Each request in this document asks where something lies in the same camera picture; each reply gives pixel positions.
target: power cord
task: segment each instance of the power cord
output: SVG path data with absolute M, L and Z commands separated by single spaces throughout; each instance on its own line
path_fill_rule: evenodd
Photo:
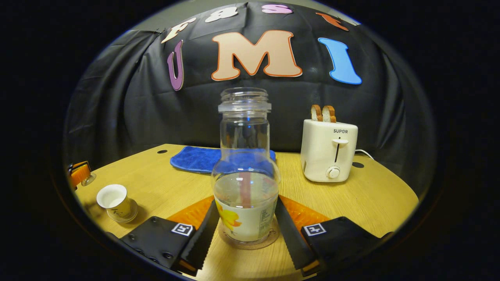
M 368 155 L 368 157 L 370 157 L 372 160 L 375 160 L 368 152 L 364 151 L 363 149 L 354 150 L 354 153 L 356 153 L 356 152 L 362 152 L 362 153 Z

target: blue letter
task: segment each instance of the blue letter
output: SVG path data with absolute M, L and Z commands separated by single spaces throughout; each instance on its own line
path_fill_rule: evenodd
M 318 41 L 325 45 L 330 53 L 333 70 L 330 71 L 330 77 L 346 84 L 361 84 L 361 78 L 354 71 L 351 59 L 347 54 L 347 45 L 328 38 L 318 38 Z

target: toaster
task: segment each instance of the toaster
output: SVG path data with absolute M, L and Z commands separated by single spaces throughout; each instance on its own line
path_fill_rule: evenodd
M 355 125 L 304 120 L 300 163 L 305 177 L 319 183 L 347 180 L 357 140 Z

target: toaster knob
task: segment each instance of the toaster knob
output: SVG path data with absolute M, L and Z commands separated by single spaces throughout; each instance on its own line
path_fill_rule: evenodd
M 326 170 L 326 175 L 330 178 L 330 179 L 335 179 L 336 177 L 338 177 L 341 173 L 341 170 L 339 170 L 339 168 L 337 167 L 329 167 L 327 170 Z

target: bread slice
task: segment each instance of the bread slice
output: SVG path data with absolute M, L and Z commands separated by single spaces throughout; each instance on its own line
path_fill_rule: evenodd
M 311 120 L 313 121 L 323 121 L 323 116 L 321 115 L 321 107 L 317 104 L 311 106 Z
M 323 106 L 323 122 L 336 123 L 337 118 L 335 117 L 335 109 L 331 105 Z

